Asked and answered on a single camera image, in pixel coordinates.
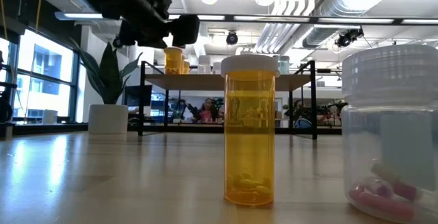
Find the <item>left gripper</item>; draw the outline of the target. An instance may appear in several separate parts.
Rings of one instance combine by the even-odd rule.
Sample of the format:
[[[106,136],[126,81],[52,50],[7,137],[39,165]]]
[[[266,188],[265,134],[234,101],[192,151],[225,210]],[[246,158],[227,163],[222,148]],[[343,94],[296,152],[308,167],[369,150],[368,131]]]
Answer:
[[[172,0],[124,0],[118,36],[123,45],[165,49],[168,37],[168,8]],[[195,14],[181,15],[170,23],[173,46],[194,44],[198,39],[200,19]]]

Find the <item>green pill bottle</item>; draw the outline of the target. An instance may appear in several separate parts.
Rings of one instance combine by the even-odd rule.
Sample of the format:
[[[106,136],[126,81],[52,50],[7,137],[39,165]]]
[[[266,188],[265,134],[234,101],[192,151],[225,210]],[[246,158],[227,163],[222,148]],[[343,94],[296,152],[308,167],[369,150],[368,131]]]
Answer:
[[[282,75],[288,75],[289,74],[289,56],[287,55],[281,55],[279,57],[279,71]]]

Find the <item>small orange pill bottle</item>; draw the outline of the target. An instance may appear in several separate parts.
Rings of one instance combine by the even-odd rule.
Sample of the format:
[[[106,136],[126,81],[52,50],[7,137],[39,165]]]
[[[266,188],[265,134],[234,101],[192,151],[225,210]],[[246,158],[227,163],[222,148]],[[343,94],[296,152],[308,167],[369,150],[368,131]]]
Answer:
[[[278,66],[265,55],[221,62],[224,79],[224,198],[244,206],[274,200]]]

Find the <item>wooden shelf with black legs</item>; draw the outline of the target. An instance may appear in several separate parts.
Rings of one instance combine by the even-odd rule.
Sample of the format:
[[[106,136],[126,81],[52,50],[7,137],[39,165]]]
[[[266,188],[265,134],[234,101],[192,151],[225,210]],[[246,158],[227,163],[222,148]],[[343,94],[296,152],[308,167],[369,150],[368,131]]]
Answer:
[[[157,74],[147,74],[146,67],[152,69],[156,67],[148,62],[142,61],[140,65],[140,85],[145,86],[149,82],[165,90],[164,101],[164,123],[162,125],[145,125],[144,118],[144,97],[140,97],[140,121],[138,122],[138,134],[141,136],[144,132],[190,132],[190,133],[221,133],[220,127],[177,127],[169,125],[168,121],[168,102],[169,92],[171,90],[188,90],[188,91],[223,91],[224,80],[220,75],[166,75],[162,71]],[[277,134],[290,135],[310,135],[313,140],[318,138],[317,125],[317,105],[316,105],[316,68],[315,62],[309,61],[302,65],[292,75],[281,75],[276,79],[275,90],[289,93],[289,106],[293,106],[293,92],[298,88],[303,88],[305,84],[311,84],[311,127],[307,129],[296,129],[293,125],[293,119],[289,120],[289,127],[277,128]]]

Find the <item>black computer monitor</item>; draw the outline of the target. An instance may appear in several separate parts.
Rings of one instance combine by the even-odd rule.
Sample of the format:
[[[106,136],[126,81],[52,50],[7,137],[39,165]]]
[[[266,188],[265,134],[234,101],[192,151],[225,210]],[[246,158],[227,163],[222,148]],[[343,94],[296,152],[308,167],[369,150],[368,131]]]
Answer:
[[[143,98],[144,106],[151,105],[152,85],[126,86],[123,95],[123,104],[129,107],[139,106],[140,98]]]

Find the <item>person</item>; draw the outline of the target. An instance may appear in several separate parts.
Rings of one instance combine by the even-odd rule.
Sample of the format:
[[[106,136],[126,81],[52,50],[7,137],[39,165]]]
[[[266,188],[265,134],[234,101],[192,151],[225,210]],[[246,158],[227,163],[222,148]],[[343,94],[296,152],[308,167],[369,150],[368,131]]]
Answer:
[[[303,105],[303,102],[299,99],[294,102],[293,119],[310,119],[311,108]]]
[[[207,98],[201,107],[200,121],[202,123],[209,123],[216,121],[219,118],[219,111],[214,105],[214,100]]]

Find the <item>white pipe bundle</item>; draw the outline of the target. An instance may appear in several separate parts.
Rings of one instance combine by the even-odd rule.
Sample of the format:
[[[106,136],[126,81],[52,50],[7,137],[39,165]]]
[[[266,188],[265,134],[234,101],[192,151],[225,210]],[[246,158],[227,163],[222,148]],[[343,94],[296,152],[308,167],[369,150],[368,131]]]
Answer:
[[[310,15],[315,0],[275,1],[271,15]],[[280,49],[298,29],[300,24],[266,23],[253,48],[254,53],[280,54]]]

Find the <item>snake plant in white pot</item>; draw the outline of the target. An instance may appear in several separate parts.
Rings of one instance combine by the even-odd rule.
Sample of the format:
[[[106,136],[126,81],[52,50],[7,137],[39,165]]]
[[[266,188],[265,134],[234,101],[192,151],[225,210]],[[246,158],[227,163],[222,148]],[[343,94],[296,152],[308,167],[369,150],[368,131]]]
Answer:
[[[102,98],[102,104],[91,104],[88,114],[88,132],[91,134],[126,134],[129,108],[118,105],[131,74],[138,67],[139,59],[118,67],[117,49],[107,43],[101,61],[97,62],[88,52],[78,50],[81,64],[91,87]]]

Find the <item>large office window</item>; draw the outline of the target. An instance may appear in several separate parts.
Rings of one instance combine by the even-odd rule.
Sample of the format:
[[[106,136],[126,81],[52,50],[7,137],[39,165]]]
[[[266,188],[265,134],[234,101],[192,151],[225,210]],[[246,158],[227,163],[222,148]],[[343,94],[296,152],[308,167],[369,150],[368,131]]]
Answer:
[[[41,123],[46,110],[75,118],[78,55],[26,30],[11,41],[0,37],[0,82],[15,84],[6,111],[19,123]]]

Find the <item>white cylindrical bin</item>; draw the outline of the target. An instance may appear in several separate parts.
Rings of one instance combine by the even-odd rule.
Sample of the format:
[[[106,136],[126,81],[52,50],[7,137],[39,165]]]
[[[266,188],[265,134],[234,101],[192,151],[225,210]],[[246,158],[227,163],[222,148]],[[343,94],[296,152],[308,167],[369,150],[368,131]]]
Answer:
[[[42,123],[53,125],[57,123],[57,110],[43,110]]]

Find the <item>blue chair back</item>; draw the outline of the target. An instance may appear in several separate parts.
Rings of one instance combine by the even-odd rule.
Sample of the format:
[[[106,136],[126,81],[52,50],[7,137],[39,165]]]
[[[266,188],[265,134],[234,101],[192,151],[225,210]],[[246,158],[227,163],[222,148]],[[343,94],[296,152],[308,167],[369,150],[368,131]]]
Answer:
[[[312,128],[312,123],[308,119],[299,118],[295,121],[294,127],[296,129],[309,129]]]

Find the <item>black aluminium table frame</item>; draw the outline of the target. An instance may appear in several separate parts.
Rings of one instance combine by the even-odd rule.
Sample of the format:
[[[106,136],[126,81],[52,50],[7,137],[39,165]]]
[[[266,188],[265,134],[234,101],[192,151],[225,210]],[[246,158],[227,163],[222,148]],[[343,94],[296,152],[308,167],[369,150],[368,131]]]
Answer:
[[[91,84],[94,90],[101,96],[105,104],[108,104],[111,108],[116,106],[117,99],[123,93],[126,84],[125,79],[116,79],[110,83],[104,83],[100,78],[92,78]],[[22,125],[16,127],[11,123],[13,110],[10,105],[10,94],[13,89],[17,88],[16,84],[7,82],[0,82],[0,86],[4,89],[0,90],[0,138],[6,136],[7,131],[11,131],[14,135],[31,135],[31,134],[49,134],[60,132],[74,132],[74,131],[90,131],[89,125],[86,124],[49,124],[49,125]],[[159,126],[157,128],[147,128],[145,118],[143,114],[138,115],[139,121],[132,126],[128,124],[117,125],[117,128],[121,129],[122,133],[127,131],[137,131],[139,134],[142,132],[193,132],[193,133],[222,133],[224,130],[220,127],[205,127],[192,125],[192,126]],[[340,135],[342,132],[340,129],[318,128],[314,123],[309,128],[295,128],[290,125],[288,128],[276,128],[277,134],[304,134],[311,135],[313,139],[318,135]]]

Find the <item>silver air duct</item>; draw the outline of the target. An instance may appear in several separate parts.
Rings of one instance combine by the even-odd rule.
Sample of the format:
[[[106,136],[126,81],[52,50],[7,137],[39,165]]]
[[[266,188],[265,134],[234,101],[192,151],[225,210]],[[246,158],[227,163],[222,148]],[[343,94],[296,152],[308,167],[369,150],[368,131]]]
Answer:
[[[313,15],[318,18],[302,40],[304,48],[317,48],[342,26],[342,18],[352,18],[365,14],[376,5],[375,1],[366,0],[323,0]]]

